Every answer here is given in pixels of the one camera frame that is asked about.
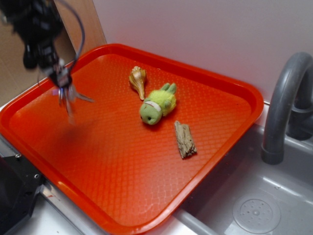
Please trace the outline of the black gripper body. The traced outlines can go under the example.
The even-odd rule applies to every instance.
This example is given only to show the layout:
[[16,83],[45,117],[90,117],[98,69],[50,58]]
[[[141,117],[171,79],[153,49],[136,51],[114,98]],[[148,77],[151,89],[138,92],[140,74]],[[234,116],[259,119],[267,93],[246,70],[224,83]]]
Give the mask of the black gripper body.
[[51,39],[43,41],[24,40],[23,65],[26,69],[39,68],[44,73],[60,73],[64,62],[57,54]]

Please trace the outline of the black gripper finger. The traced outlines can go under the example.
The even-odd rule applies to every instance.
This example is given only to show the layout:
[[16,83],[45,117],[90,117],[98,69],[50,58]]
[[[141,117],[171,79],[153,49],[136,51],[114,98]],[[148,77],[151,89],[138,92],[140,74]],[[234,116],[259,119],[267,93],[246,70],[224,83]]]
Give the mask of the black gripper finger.
[[72,78],[68,68],[64,68],[59,72],[54,71],[50,75],[50,79],[52,80],[53,84],[58,88],[66,88],[72,84]]

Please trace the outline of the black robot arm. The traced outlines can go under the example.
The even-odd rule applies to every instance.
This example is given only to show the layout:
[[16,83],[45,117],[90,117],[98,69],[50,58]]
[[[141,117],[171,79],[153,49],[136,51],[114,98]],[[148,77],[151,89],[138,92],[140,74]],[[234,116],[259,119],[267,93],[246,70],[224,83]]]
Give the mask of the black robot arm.
[[24,43],[24,67],[39,67],[55,86],[68,88],[72,78],[61,64],[54,44],[63,30],[54,3],[50,0],[2,0],[0,11],[2,20],[13,26]]

